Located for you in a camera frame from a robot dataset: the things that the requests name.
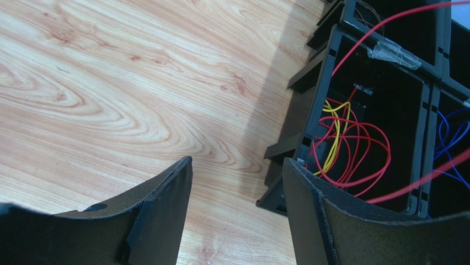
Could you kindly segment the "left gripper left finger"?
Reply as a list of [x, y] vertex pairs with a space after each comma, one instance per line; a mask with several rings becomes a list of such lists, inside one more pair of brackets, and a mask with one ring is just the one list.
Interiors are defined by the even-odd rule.
[[185, 156], [84, 211], [1, 204], [2, 264], [176, 264], [193, 180]]

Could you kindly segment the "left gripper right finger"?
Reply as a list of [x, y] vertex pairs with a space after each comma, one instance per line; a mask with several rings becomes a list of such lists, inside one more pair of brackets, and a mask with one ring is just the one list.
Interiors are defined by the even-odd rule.
[[283, 185], [297, 264], [468, 264], [469, 213], [437, 219], [369, 204], [286, 158]]

